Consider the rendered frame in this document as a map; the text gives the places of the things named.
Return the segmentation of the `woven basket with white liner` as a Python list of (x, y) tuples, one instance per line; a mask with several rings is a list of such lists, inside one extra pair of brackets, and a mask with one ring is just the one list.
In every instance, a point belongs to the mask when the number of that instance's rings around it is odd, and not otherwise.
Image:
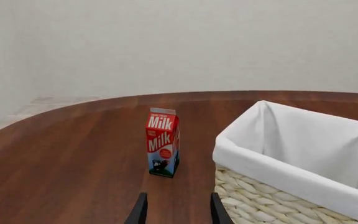
[(216, 138), (235, 224), (358, 224), (358, 121), (259, 101)]

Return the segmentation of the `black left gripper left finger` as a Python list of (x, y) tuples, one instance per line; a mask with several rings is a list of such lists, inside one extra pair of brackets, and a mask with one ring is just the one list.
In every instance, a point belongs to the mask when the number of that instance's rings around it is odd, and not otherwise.
[(147, 219), (147, 193), (141, 192), (124, 224), (145, 224)]

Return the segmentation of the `red milk carton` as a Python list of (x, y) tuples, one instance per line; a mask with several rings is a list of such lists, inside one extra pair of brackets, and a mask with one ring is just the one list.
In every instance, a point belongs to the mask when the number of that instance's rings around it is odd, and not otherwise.
[(176, 111), (151, 108), (145, 133), (149, 173), (174, 177), (180, 162), (180, 120)]

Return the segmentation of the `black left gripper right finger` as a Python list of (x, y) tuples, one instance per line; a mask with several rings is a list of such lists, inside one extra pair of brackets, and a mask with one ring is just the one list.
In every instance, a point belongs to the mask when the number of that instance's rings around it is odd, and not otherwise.
[(224, 208), (219, 195), (215, 192), (211, 194), (210, 209), (213, 224), (231, 224), (231, 218)]

